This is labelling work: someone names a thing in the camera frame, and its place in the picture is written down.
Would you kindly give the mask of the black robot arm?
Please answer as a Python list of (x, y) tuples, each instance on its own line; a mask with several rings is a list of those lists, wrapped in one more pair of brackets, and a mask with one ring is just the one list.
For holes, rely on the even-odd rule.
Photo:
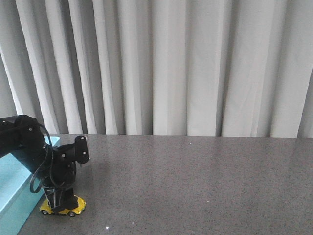
[(49, 132), (36, 118), (27, 115), (0, 120), (0, 155), (12, 154), (31, 173), (30, 192), (44, 191), (42, 214), (81, 214), (86, 202), (73, 192), (76, 164), (89, 160), (85, 136), (77, 136), (73, 144), (53, 146), (45, 141)]

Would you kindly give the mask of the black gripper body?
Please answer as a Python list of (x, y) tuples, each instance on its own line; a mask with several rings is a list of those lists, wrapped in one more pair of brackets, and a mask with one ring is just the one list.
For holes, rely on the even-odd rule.
[(85, 164), (88, 160), (89, 153), (85, 136), (77, 136), (73, 144), (53, 147), (42, 175), (43, 188), (70, 188), (76, 178), (76, 163)]

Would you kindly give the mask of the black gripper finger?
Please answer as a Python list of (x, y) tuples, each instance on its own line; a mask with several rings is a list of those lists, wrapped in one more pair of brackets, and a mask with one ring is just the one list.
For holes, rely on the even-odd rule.
[(73, 188), (45, 189), (45, 195), (54, 213), (59, 213), (65, 209), (72, 210), (79, 206), (78, 197), (74, 195)]

